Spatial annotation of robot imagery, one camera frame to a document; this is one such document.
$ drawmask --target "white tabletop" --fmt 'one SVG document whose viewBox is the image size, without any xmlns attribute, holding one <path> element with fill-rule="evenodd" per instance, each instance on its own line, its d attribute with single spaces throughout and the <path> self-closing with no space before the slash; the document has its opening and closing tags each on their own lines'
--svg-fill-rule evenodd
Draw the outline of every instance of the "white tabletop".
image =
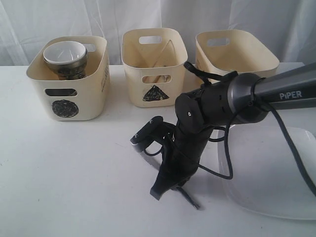
<svg viewBox="0 0 316 237">
<path fill-rule="evenodd" d="M 279 72 L 300 63 L 282 63 Z M 316 222 L 263 216 L 227 199 L 221 180 L 199 170 L 185 185 L 203 210 L 178 193 L 149 194 L 157 172 L 129 139 L 149 119 L 176 122 L 174 107 L 141 109 L 127 95 L 122 66 L 110 66 L 104 112 L 90 121 L 48 118 L 25 75 L 0 67 L 0 236 L 315 236 Z M 185 90 L 192 77 L 187 76 Z M 288 126 L 316 134 L 316 109 L 282 111 Z M 275 123 L 269 115 L 261 124 Z M 201 162 L 217 169 L 216 146 Z"/>
</svg>

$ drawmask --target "cream plastic bin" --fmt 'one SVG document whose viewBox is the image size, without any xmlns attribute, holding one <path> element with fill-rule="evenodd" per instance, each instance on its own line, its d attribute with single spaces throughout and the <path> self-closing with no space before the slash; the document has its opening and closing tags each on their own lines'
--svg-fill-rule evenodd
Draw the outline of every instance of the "cream plastic bin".
<svg viewBox="0 0 316 237">
<path fill-rule="evenodd" d="M 85 67 L 86 77 L 77 80 L 59 80 L 44 63 L 43 52 L 53 43 L 77 41 L 94 45 L 95 51 L 89 52 Z M 104 108 L 110 86 L 109 57 L 107 41 L 97 36 L 61 37 L 50 41 L 38 53 L 27 69 L 27 76 L 38 93 L 47 114 L 55 120 L 89 120 L 97 117 Z M 70 96 L 49 96 L 50 90 L 73 89 Z"/>
<path fill-rule="evenodd" d="M 141 39 L 160 38 L 156 43 Z M 129 98 L 138 107 L 174 105 L 182 92 L 187 51 L 180 34 L 169 28 L 139 29 L 126 32 L 122 60 Z"/>
<path fill-rule="evenodd" d="M 278 65 L 278 58 L 249 32 L 212 31 L 196 37 L 196 66 L 202 71 L 219 75 L 249 72 L 270 77 Z"/>
</svg>

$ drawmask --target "basket handle hole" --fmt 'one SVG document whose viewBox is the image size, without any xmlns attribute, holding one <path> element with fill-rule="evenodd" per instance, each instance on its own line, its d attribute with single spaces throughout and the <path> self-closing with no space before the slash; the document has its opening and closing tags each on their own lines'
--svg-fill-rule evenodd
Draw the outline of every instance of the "basket handle hole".
<svg viewBox="0 0 316 237">
<path fill-rule="evenodd" d="M 83 45 L 87 49 L 88 52 L 95 52 L 96 50 L 95 45 L 92 43 L 84 43 Z"/>
<path fill-rule="evenodd" d="M 142 77 L 143 83 L 153 84 L 153 83 L 167 83 L 171 81 L 170 75 L 158 75 L 158 76 L 144 76 Z"/>
<path fill-rule="evenodd" d="M 46 95 L 48 96 L 76 96 L 78 95 L 75 89 L 46 89 Z"/>
<path fill-rule="evenodd" d="M 224 46 L 230 43 L 229 38 L 217 38 L 217 39 L 209 39 L 207 41 L 207 46 Z"/>
<path fill-rule="evenodd" d="M 139 38 L 140 44 L 151 44 L 151 43 L 161 43 L 161 36 L 142 36 Z"/>
</svg>

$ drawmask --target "white backdrop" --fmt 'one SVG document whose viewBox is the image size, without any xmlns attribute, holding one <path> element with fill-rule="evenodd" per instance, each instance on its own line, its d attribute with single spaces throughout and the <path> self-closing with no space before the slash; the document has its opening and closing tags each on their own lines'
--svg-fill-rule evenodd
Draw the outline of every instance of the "white backdrop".
<svg viewBox="0 0 316 237">
<path fill-rule="evenodd" d="M 316 61 L 316 0 L 0 0 L 0 65 L 28 65 L 59 36 L 108 40 L 111 64 L 121 64 L 122 35 L 169 27 L 181 34 L 189 59 L 204 31 L 251 32 L 283 62 Z"/>
</svg>

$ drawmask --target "black triangle symbol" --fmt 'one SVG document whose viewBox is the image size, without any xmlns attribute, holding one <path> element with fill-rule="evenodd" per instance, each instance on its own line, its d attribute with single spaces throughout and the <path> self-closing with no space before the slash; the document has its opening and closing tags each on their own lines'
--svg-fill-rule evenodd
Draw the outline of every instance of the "black triangle symbol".
<svg viewBox="0 0 316 237">
<path fill-rule="evenodd" d="M 147 93 L 144 95 L 143 101 L 155 101 L 155 100 L 166 100 L 169 99 L 158 86 L 153 86 Z"/>
</svg>

